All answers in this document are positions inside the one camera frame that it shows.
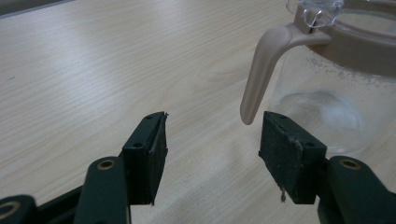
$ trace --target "wooden table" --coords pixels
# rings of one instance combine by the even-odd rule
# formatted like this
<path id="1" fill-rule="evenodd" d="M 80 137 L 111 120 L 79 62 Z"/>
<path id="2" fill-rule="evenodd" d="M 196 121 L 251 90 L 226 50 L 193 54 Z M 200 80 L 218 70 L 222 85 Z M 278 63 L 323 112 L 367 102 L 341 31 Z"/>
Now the wooden table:
<path id="1" fill-rule="evenodd" d="M 278 0 L 79 0 L 0 20 L 0 198 L 42 204 L 81 185 L 166 111 L 162 183 L 134 223 L 318 223 L 316 205 L 280 202 L 261 116 L 239 117 L 258 40 L 291 20 Z M 359 156 L 392 191 L 395 129 Z"/>

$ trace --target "beige plastic handle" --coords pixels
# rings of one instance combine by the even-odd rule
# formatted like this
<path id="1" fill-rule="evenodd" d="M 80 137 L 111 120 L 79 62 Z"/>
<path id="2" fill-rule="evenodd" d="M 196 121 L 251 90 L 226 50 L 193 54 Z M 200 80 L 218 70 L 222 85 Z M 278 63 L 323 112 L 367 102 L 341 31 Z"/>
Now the beige plastic handle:
<path id="1" fill-rule="evenodd" d="M 296 46 L 328 44 L 330 41 L 331 38 L 320 30 L 305 34 L 294 23 L 265 32 L 257 45 L 247 79 L 240 108 L 242 121 L 246 124 L 253 122 L 275 65 L 283 53 Z"/>

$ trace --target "clear glass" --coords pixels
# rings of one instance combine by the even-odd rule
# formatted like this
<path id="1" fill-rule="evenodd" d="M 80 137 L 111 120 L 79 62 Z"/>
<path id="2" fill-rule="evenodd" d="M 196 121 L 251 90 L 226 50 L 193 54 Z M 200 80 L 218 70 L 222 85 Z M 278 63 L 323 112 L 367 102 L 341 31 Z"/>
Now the clear glass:
<path id="1" fill-rule="evenodd" d="M 395 77 L 350 70 L 297 47 L 287 52 L 269 109 L 307 129 L 329 154 L 351 155 L 394 120 Z"/>

